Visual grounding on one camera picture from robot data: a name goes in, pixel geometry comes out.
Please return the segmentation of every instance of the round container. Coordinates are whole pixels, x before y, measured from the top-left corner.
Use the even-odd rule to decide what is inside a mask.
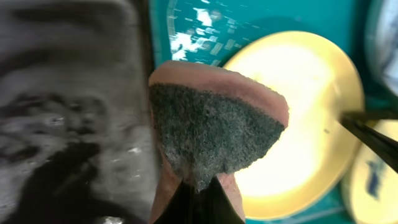
[[[398,140],[398,121],[383,120],[374,129]],[[398,174],[367,145],[361,146],[341,186],[356,223],[398,223]]]
[[[329,40],[289,31],[259,39],[225,66],[284,95],[289,127],[267,156],[236,173],[245,214],[281,218],[316,202],[340,179],[358,140],[339,123],[364,95],[348,56]]]
[[[398,96],[398,1],[373,1],[365,33],[366,58],[373,77]]]

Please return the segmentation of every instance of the gray wrinkled surface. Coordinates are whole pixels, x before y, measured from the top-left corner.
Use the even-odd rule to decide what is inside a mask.
[[[92,183],[95,195],[148,220],[159,162],[149,127],[144,49],[134,7],[122,0],[0,0],[0,111],[21,95],[56,94],[68,105],[75,99],[88,105],[79,116],[59,103],[33,106],[28,115],[2,114],[0,223],[16,209],[33,170],[65,147],[70,135],[65,134],[64,119],[80,127],[85,116],[93,120],[95,133],[81,137],[101,145],[93,158],[99,169]],[[10,162],[7,155],[15,155],[24,144],[39,147],[39,152]]]
[[[95,224],[124,224],[123,219],[115,217],[103,217]]]

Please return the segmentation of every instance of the green table surface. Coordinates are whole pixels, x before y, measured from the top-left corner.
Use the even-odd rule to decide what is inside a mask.
[[[370,0],[152,0],[150,15],[155,62],[158,66],[172,59],[175,51],[171,51],[170,42],[176,34],[190,34],[192,45],[201,37],[212,39],[186,50],[184,60],[221,67],[236,52],[265,35],[303,30],[326,37],[350,56],[363,81],[367,108],[388,108],[386,90],[372,81],[364,55],[364,28],[370,5]],[[212,16],[211,27],[198,20],[198,12]],[[201,35],[197,31],[206,28],[212,29],[212,33]],[[248,223],[352,221],[337,186],[299,214],[282,220],[248,220]]]

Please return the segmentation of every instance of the abrasive surface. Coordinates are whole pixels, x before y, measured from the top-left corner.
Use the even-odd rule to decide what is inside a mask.
[[[198,190],[266,155],[284,126],[243,100],[182,85],[150,87],[155,130],[172,169]]]

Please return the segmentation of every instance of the yellow plate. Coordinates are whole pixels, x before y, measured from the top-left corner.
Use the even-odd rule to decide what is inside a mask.
[[[224,67],[284,95],[290,108],[289,127],[267,156],[235,175],[246,216],[304,209],[337,183],[358,148],[338,122],[342,111],[364,107],[352,61],[323,37],[289,31],[255,41]]]
[[[374,129],[398,140],[398,121],[382,120]],[[342,181],[344,200],[356,223],[398,223],[398,174],[362,144]]]

